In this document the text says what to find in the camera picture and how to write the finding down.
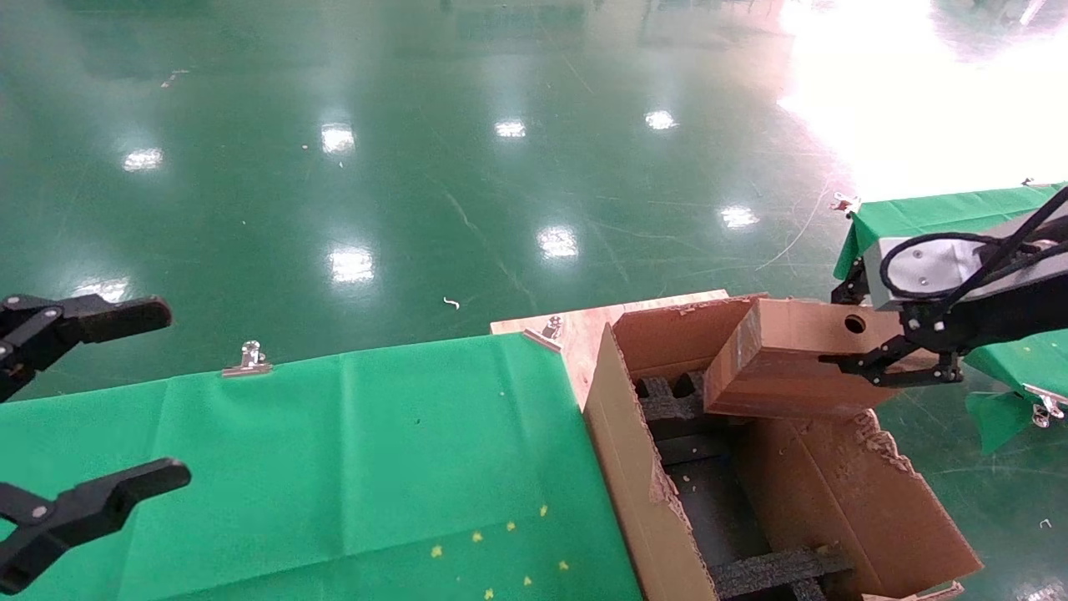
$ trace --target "green table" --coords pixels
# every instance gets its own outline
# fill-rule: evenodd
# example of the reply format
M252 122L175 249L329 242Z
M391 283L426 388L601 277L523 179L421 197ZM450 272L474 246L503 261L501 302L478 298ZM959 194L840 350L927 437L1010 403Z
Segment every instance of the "green table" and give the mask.
M19 599L641 599L563 362L519 334L0 406L0 480L48 497L164 456L188 488Z
M834 267L844 279L852 262L876 239L929 232L979 232L1030 212L1065 184L909 197L862 204L853 215ZM1068 393L1068 331L1031 336L974 350L964 363L1007 384L1005 394L972 393L968 411L976 418L984 453L991 453L1031 424L1032 398L1023 384Z

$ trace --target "metal clip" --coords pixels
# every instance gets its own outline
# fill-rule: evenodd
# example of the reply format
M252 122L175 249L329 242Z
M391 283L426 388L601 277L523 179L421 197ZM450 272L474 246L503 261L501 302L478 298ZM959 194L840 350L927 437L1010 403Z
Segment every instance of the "metal clip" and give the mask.
M541 329L540 333L534 332L533 330L528 328L527 330L523 331L523 336L530 338L531 341L537 343L538 345L545 347L546 349L549 349L554 353L559 353L561 352L563 347L561 347L557 341L560 339L560 336L561 334L563 334L563 332L564 332L564 319L561 318L560 316L553 316L549 318L549 321L545 323L545 328Z
M1023 390L1032 395L1035 395L1042 401L1042 405L1035 405L1032 408L1031 421L1035 424L1035 426L1038 426L1039 428L1049 428L1051 417L1056 420L1065 418L1065 412L1061 409L1061 406L1068 407L1068 399L1057 395L1056 393L1051 393L1026 383L1024 383Z
M1050 427L1050 412L1039 405L1031 406L1031 423L1039 428Z
M260 343L249 341L241 346L241 364L222 370L223 378L268 374L274 366L267 363L267 355L260 351Z

